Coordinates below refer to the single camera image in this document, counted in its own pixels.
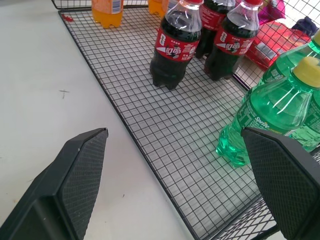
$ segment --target red label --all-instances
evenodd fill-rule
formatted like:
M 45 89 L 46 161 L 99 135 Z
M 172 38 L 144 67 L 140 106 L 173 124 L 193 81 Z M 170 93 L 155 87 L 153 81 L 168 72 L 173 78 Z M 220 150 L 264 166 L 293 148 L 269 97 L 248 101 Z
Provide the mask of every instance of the red label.
M 254 37 L 242 38 L 233 36 L 220 27 L 214 38 L 214 44 L 223 52 L 230 55 L 245 55 L 250 48 Z
M 183 42 L 176 40 L 166 35 L 162 28 L 159 28 L 154 47 L 160 55 L 167 59 L 186 62 L 194 56 L 198 43 L 199 41 Z
M 221 14 L 207 8 L 205 5 L 200 6 L 200 16 L 202 26 L 211 31 L 217 31 L 220 24 L 225 19 L 226 14 Z

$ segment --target textured grip surface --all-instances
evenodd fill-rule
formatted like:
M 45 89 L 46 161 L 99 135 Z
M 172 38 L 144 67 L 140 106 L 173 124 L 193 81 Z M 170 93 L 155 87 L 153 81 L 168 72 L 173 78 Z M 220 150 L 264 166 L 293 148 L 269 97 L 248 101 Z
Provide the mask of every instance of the textured grip surface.
M 104 131 L 83 145 L 59 190 L 71 227 L 80 240 L 86 234 L 98 195 L 106 138 Z
M 288 240 L 305 226 L 318 190 L 274 140 L 246 132 L 245 144 L 256 183 L 275 221 Z

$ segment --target bottle label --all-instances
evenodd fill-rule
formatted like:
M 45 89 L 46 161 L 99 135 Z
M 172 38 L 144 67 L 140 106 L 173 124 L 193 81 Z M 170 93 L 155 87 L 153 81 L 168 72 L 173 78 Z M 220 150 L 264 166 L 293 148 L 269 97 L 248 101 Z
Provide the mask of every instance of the bottle label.
M 214 38 L 214 44 L 223 52 L 230 55 L 245 55 L 250 48 L 254 37 L 242 38 L 228 33 L 222 26 Z
M 312 131 L 320 133 L 320 106 L 317 104 L 314 95 L 312 95 L 304 125 Z
M 199 41 L 183 42 L 166 35 L 160 27 L 155 41 L 156 51 L 163 57 L 176 61 L 187 62 L 195 54 Z
M 236 113 L 236 118 L 242 128 L 252 127 L 256 129 L 269 130 L 276 134 L 285 136 L 289 136 L 292 133 L 292 131 L 288 129 L 282 129 L 278 126 L 270 124 L 263 117 L 259 116 L 250 99 L 245 101 L 245 103 L 240 107 Z
M 92 8 L 104 14 L 119 14 L 124 9 L 124 1 L 92 0 Z
M 263 83 L 268 84 L 271 83 L 274 80 L 283 79 L 285 75 L 283 75 L 278 68 L 276 62 L 274 62 L 267 71 L 263 74 Z
M 200 6 L 200 16 L 202 26 L 211 31 L 217 31 L 220 24 L 225 19 L 226 14 L 221 14 L 215 11 L 212 11 L 205 5 Z

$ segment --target bottle cap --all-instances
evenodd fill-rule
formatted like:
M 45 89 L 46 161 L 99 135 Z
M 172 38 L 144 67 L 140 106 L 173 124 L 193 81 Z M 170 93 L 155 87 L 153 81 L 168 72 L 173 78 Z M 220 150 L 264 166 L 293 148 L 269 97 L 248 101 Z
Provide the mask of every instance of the bottle cap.
M 312 40 L 320 46 L 320 30 L 314 35 Z
M 260 6 L 264 0 L 244 0 L 246 3 L 251 5 Z
M 185 0 L 185 1 L 190 4 L 196 4 L 196 5 L 201 5 L 204 3 L 204 0 Z
M 320 88 L 320 60 L 311 56 L 303 58 L 293 69 L 294 75 L 303 83 Z

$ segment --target yellow bottle cap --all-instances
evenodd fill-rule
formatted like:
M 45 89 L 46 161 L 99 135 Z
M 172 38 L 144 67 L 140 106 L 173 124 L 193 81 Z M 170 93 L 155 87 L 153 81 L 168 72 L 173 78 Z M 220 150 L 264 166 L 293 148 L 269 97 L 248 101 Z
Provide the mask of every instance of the yellow bottle cap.
M 320 60 L 311 56 L 303 58 L 293 69 L 294 75 L 303 83 L 320 88 Z
M 320 46 L 320 30 L 316 32 L 312 40 Z

